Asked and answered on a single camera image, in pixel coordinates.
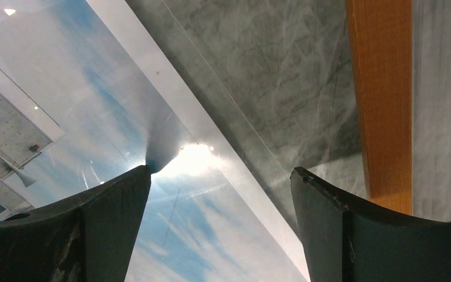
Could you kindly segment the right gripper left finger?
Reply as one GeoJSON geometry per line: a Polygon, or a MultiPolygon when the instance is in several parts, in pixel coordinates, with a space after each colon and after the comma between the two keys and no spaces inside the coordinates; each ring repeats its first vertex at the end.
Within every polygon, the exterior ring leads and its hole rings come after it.
{"type": "Polygon", "coordinates": [[[0,221],[0,281],[124,281],[150,185],[138,166],[0,221]]]}

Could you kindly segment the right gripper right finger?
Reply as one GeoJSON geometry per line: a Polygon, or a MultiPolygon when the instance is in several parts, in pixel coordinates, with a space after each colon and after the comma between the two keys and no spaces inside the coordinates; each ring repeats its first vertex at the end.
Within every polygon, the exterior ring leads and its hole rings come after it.
{"type": "Polygon", "coordinates": [[[451,222],[378,206],[303,167],[290,179],[312,281],[451,281],[451,222]]]}

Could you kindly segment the building and sky photo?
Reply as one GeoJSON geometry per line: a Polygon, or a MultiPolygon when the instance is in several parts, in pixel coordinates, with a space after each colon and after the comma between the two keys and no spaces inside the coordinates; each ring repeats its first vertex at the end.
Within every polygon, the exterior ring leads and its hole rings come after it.
{"type": "Polygon", "coordinates": [[[155,170],[122,281],[308,281],[300,240],[125,1],[0,1],[0,220],[155,170]]]}

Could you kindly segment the clear transparent frame sheet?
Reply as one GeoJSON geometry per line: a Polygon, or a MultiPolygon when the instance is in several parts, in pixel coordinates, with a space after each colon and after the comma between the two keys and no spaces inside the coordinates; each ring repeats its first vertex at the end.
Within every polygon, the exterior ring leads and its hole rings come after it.
{"type": "Polygon", "coordinates": [[[295,167],[365,197],[344,1],[128,6],[292,229],[295,167]]]}

